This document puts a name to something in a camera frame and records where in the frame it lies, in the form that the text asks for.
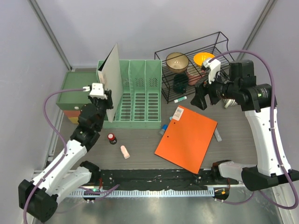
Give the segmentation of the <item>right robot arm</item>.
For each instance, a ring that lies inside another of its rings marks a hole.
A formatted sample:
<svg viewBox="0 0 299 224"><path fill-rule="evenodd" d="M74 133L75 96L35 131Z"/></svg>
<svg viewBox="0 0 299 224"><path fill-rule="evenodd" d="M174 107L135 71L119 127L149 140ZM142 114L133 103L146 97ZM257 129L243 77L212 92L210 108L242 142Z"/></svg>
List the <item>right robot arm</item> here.
<svg viewBox="0 0 299 224"><path fill-rule="evenodd" d="M217 81L221 63L217 59L206 59L201 66L208 71L208 80L195 87L191 104L205 110L205 96L212 105L221 99L232 99L245 113L256 147L257 164L247 165L223 160L213 163L211 179L216 184L228 178L243 182L250 191L267 189L297 181L299 173L293 170L284 154L277 125L277 110L271 109L272 87L256 83L254 64L251 60L229 63L229 79Z"/></svg>

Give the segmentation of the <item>white folder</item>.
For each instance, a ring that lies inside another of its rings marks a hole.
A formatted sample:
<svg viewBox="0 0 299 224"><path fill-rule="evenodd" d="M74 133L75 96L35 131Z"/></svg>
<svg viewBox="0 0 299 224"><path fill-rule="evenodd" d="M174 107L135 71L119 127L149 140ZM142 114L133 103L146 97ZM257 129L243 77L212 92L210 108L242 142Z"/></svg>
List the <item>white folder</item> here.
<svg viewBox="0 0 299 224"><path fill-rule="evenodd" d="M107 110L107 118L110 123L113 122L118 105L123 95L122 77L120 69L120 60L118 44L116 43L105 60L99 60L97 66L97 75L100 83L104 84L105 90L111 90L113 109Z"/></svg>

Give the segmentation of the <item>orange folder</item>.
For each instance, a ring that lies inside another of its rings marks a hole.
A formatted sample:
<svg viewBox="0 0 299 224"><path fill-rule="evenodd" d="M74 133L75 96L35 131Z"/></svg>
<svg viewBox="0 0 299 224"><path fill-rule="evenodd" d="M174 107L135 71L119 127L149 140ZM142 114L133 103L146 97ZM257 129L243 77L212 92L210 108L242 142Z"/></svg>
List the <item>orange folder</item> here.
<svg viewBox="0 0 299 224"><path fill-rule="evenodd" d="M216 127L215 120L179 105L155 155L197 174Z"/></svg>

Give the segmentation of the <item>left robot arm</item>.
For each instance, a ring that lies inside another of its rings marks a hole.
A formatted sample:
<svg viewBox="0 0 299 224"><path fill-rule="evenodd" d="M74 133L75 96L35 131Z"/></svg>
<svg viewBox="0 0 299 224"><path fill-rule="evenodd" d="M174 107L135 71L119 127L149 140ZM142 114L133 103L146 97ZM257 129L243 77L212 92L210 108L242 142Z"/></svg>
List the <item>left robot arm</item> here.
<svg viewBox="0 0 299 224"><path fill-rule="evenodd" d="M63 141L63 150L38 176L31 181L23 180L18 186L25 224L28 214L41 222L48 221L71 192L86 183L95 186L99 182L100 169L91 162L82 162L73 174L68 171L99 139L107 110L113 109L112 92L91 86L80 91L89 92L90 103L81 108L78 126L70 139Z"/></svg>

